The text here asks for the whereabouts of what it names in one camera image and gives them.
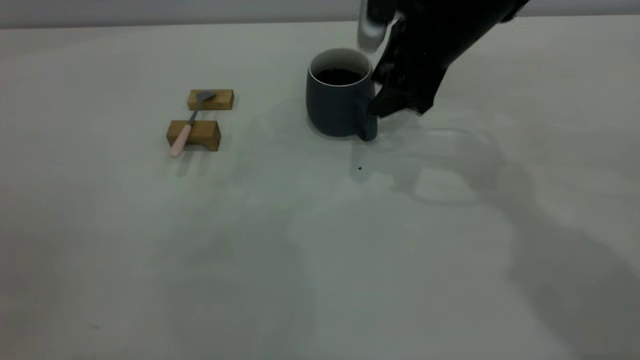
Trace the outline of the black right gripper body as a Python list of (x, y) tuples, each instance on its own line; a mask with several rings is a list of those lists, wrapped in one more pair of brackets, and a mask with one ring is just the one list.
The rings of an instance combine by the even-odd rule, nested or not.
[(373, 27), (390, 30), (373, 78), (380, 98), (433, 98), (446, 71), (482, 37), (480, 0), (375, 0)]

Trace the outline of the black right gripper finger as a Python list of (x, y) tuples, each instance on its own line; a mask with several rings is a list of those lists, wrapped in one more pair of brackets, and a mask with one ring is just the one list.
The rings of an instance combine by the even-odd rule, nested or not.
[(406, 109), (407, 98), (401, 89), (393, 85), (383, 85), (368, 105), (368, 114), (387, 117)]
[(402, 93), (402, 111), (409, 111), (422, 116), (434, 107), (436, 91)]

